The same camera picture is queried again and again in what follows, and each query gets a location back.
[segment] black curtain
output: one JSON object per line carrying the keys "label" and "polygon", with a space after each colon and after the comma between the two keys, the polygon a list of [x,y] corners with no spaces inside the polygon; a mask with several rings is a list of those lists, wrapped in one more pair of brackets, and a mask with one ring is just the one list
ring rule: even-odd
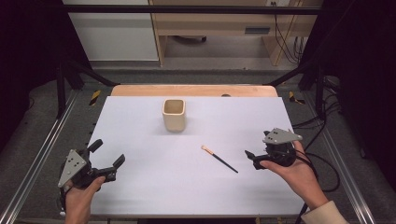
{"label": "black curtain", "polygon": [[62,0],[0,0],[0,151],[29,107],[29,92],[56,78],[60,62],[91,68]]}
{"label": "black curtain", "polygon": [[[354,2],[347,10],[349,3]],[[319,56],[326,76],[340,79],[340,102],[361,145],[361,155],[376,160],[396,190],[396,1],[325,1],[346,15]],[[302,63],[315,55],[339,16],[320,16],[306,44]],[[318,70],[307,71],[300,83],[307,89]]]}

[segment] ceramic cup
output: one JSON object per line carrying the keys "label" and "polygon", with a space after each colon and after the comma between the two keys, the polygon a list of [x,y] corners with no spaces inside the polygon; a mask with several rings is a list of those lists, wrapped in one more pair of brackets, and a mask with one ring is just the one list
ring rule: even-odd
{"label": "ceramic cup", "polygon": [[163,122],[169,132],[179,133],[186,127],[186,102],[168,99],[163,102]]}

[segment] white wall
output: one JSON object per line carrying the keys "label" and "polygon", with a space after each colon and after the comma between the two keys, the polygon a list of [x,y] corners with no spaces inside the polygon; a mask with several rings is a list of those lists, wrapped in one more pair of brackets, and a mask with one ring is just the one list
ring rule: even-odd
{"label": "white wall", "polygon": [[[147,0],[64,0],[65,4],[147,5]],[[151,17],[69,13],[90,61],[158,61]]]}

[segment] hand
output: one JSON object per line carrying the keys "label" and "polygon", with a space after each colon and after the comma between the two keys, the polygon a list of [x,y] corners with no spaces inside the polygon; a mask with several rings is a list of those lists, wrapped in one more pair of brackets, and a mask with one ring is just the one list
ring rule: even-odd
{"label": "hand", "polygon": [[86,189],[71,188],[66,194],[66,219],[65,224],[88,223],[91,215],[91,202],[93,195],[102,184],[105,177],[100,176]]}
{"label": "hand", "polygon": [[[307,160],[301,143],[294,141],[293,144],[297,150],[297,156]],[[260,165],[280,175],[311,210],[329,201],[321,190],[314,172],[303,161],[296,159],[294,164],[289,167],[283,167],[271,161],[261,161]]]}

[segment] white table surface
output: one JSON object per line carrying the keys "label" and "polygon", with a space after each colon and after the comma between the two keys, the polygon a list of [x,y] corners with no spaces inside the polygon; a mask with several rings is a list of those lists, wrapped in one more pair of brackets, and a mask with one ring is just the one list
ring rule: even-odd
{"label": "white table surface", "polygon": [[[187,125],[169,133],[165,99],[186,101]],[[303,201],[278,175],[256,171],[245,150],[265,154],[263,131],[291,129],[279,97],[109,96],[91,143],[92,167],[126,161],[117,180],[95,194],[92,214],[106,217],[270,217],[296,215]],[[201,150],[205,145],[238,174]]]}

